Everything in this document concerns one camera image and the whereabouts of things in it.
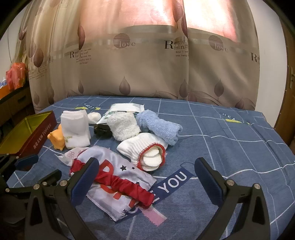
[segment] black star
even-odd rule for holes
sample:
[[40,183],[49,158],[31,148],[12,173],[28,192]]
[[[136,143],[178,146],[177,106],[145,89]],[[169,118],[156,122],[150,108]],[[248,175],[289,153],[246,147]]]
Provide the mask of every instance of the black star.
[[126,170],[126,167],[122,165],[121,167],[122,171]]

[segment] drawer handle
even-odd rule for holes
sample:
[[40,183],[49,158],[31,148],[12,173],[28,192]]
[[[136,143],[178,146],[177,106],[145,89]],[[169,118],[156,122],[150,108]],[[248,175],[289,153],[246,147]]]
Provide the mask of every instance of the drawer handle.
[[18,102],[18,103],[23,102],[24,100],[26,100],[26,97],[27,97],[26,95],[23,96],[22,98],[18,99],[17,102]]

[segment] curtain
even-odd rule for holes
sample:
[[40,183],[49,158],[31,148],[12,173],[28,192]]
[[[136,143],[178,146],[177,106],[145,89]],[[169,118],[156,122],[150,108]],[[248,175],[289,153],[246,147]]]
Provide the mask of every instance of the curtain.
[[246,0],[34,0],[14,61],[34,107],[80,95],[254,110],[259,49]]

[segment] blue gripper pad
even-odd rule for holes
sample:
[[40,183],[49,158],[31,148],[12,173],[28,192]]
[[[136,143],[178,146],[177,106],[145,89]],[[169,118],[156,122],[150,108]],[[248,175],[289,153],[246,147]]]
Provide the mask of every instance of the blue gripper pad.
[[15,163],[15,168],[17,170],[23,170],[28,166],[32,166],[33,164],[37,163],[39,160],[38,155],[33,154],[24,158],[20,158]]
[[87,168],[71,190],[71,203],[74,207],[80,205],[83,202],[84,197],[90,189],[99,170],[99,162],[96,158],[90,158],[88,161],[91,161],[91,163],[88,165],[87,162],[80,170],[84,171],[84,168]]
[[218,207],[222,206],[224,195],[226,194],[226,186],[219,172],[214,171],[204,158],[198,158],[195,161],[195,173],[212,204]]

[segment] white wall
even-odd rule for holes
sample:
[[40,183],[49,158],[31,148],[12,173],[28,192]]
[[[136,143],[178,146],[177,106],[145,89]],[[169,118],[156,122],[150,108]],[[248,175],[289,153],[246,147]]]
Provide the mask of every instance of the white wall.
[[256,25],[260,78],[256,111],[274,127],[282,105],[286,77],[286,42],[280,19],[263,0],[247,0]]
[[5,77],[6,71],[8,71],[10,68],[11,60],[13,60],[18,39],[19,27],[25,10],[26,7],[15,17],[0,40],[0,80]]

